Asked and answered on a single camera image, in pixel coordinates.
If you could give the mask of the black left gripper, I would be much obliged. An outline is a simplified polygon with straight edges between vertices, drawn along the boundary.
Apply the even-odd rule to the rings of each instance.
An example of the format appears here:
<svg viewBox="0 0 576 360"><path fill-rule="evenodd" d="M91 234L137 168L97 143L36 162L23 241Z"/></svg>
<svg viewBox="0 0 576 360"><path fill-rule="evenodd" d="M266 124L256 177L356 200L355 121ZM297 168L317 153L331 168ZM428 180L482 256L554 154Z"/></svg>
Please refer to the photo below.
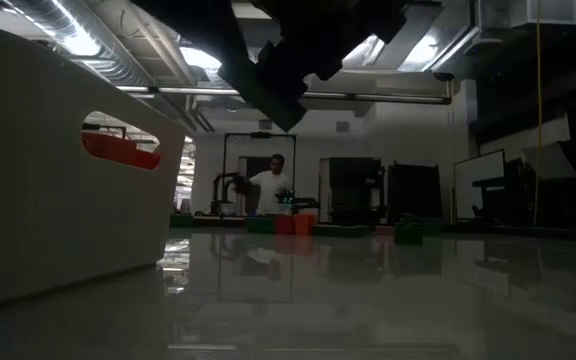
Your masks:
<svg viewBox="0 0 576 360"><path fill-rule="evenodd" d="M281 130L306 110L296 100L304 78L333 77L343 59L368 37L388 43L406 23L409 0L251 0L280 27L256 65L249 59L231 0L131 0L148 15L219 60L219 76Z"/></svg>

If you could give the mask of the red-orange studded brick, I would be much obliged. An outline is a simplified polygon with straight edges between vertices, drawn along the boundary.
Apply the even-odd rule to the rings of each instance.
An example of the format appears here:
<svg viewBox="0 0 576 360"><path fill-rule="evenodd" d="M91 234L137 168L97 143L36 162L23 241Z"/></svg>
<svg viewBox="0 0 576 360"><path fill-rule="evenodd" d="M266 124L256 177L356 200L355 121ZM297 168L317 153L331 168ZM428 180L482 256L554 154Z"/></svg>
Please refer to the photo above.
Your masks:
<svg viewBox="0 0 576 360"><path fill-rule="evenodd" d="M81 138L85 150L97 158L147 170L154 170L160 163L159 154L140 150L131 140L89 132L82 132Z"/></svg>

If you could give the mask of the small orange block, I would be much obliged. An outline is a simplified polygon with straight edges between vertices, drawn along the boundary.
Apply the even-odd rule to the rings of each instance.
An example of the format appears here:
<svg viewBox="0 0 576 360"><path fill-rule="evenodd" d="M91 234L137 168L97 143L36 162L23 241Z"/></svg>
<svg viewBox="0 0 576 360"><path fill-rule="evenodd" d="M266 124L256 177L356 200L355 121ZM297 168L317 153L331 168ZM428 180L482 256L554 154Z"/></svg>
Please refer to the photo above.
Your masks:
<svg viewBox="0 0 576 360"><path fill-rule="evenodd" d="M295 234L299 236L311 236L313 228L317 223L314 214L304 213L293 216L295 224Z"/></svg>

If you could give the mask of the green long block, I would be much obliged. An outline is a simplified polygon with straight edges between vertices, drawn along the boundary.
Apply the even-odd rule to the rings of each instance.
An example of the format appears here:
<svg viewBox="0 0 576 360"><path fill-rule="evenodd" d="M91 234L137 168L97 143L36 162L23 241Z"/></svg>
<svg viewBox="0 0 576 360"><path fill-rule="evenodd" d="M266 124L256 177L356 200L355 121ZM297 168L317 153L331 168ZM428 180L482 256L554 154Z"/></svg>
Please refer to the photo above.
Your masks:
<svg viewBox="0 0 576 360"><path fill-rule="evenodd" d="M335 237L335 238L361 238L368 236L371 228L365 225L326 225L318 224L312 229L314 236Z"/></svg>

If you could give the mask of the white plastic bin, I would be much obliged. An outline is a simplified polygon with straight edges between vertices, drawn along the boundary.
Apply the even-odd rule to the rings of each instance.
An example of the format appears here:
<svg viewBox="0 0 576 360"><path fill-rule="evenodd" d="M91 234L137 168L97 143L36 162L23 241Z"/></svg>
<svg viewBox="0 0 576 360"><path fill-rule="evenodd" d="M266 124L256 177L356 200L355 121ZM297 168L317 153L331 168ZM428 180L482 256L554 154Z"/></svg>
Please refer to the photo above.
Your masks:
<svg viewBox="0 0 576 360"><path fill-rule="evenodd" d="M99 111L155 136L153 169L89 154ZM151 265L164 251L185 128L0 30L0 304Z"/></svg>

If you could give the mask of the person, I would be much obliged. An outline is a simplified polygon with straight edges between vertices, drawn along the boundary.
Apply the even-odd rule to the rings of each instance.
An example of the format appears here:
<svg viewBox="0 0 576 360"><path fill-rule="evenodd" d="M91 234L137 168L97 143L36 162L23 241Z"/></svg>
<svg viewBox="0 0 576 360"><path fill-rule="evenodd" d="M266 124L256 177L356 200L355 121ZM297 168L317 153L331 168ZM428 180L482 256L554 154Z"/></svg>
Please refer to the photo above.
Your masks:
<svg viewBox="0 0 576 360"><path fill-rule="evenodd" d="M247 182L260 189L256 216L274 216L285 214L287 209L281 205L277 195L291 190L288 176L283 172L285 158L281 154L273 154L270 169L250 177Z"/></svg>

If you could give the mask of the ceiling light tube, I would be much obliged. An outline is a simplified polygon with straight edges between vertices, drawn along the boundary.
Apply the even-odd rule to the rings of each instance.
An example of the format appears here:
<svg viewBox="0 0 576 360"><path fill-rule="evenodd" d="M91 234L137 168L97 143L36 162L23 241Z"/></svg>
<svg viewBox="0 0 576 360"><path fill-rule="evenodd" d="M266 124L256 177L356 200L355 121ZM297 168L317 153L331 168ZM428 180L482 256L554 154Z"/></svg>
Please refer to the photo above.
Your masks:
<svg viewBox="0 0 576 360"><path fill-rule="evenodd" d="M160 86L118 86L118 89L129 94L179 94L199 96L229 96L241 97L235 89L229 88L202 88L202 87L160 87ZM362 94L362 93L339 93L339 92L312 92L303 94L304 99L335 100L355 102L380 102L380 103L408 103L419 105L448 105L452 102L451 97L445 96L417 96L398 94Z"/></svg>

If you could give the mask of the small red block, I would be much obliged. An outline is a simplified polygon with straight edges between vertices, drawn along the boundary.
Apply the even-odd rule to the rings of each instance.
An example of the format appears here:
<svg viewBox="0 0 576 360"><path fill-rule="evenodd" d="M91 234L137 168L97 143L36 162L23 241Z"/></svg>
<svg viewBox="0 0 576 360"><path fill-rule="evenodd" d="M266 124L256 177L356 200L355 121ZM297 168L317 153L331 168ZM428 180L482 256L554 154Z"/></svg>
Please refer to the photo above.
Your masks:
<svg viewBox="0 0 576 360"><path fill-rule="evenodd" d="M293 215L276 215L274 217L274 229L276 234L295 235L296 223Z"/></svg>

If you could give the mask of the black cabinet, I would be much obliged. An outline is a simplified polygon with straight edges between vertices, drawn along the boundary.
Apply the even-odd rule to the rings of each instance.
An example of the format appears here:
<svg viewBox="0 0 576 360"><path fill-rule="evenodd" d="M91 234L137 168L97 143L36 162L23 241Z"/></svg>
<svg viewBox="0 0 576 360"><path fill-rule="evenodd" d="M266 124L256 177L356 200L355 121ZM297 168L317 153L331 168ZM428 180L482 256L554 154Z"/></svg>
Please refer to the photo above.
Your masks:
<svg viewBox="0 0 576 360"><path fill-rule="evenodd" d="M438 166L394 162L387 175L387 219L394 224L404 215L439 219L442 214Z"/></svg>
<svg viewBox="0 0 576 360"><path fill-rule="evenodd" d="M329 159L331 222L374 225L385 213L384 172L380 158Z"/></svg>

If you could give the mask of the whiteboard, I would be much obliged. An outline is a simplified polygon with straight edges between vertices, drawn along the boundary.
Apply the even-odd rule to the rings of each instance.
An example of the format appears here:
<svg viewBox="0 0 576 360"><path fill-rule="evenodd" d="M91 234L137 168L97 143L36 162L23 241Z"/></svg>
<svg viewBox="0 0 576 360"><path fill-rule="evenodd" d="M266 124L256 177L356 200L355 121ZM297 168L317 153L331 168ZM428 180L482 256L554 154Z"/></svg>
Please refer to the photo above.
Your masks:
<svg viewBox="0 0 576 360"><path fill-rule="evenodd" d="M497 150L454 164L455 210L458 221L476 217L473 206L484 207L483 190L496 187L500 181L503 186L505 152Z"/></svg>

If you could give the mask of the black gantry frame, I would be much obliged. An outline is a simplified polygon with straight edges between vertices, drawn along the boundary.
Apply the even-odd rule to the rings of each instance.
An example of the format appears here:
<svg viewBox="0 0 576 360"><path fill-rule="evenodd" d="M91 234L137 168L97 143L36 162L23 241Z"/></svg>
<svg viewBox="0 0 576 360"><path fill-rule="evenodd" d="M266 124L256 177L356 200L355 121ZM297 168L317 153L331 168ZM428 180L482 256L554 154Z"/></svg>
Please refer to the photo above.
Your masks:
<svg viewBox="0 0 576 360"><path fill-rule="evenodd" d="M280 135L257 131L252 133L227 133L224 135L222 160L222 194L233 192L240 197L241 210L244 215L256 216L255 210L259 201L260 189L250 185L247 180L259 172L270 169L273 154L281 154L285 158L283 172L288 176L291 190L277 195L281 205L287 209L285 214L292 213L294 199L294 174L285 169L286 156L284 152L292 147L291 162L296 155L296 136Z"/></svg>

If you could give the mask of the silver ceiling duct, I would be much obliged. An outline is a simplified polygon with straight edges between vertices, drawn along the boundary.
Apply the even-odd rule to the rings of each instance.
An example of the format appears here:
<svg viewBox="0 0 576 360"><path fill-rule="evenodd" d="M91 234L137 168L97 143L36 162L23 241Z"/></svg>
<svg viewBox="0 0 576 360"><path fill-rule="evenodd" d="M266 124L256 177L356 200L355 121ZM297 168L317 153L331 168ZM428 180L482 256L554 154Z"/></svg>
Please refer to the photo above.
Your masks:
<svg viewBox="0 0 576 360"><path fill-rule="evenodd" d="M154 80L84 0L3 0L85 68L114 85Z"/></svg>

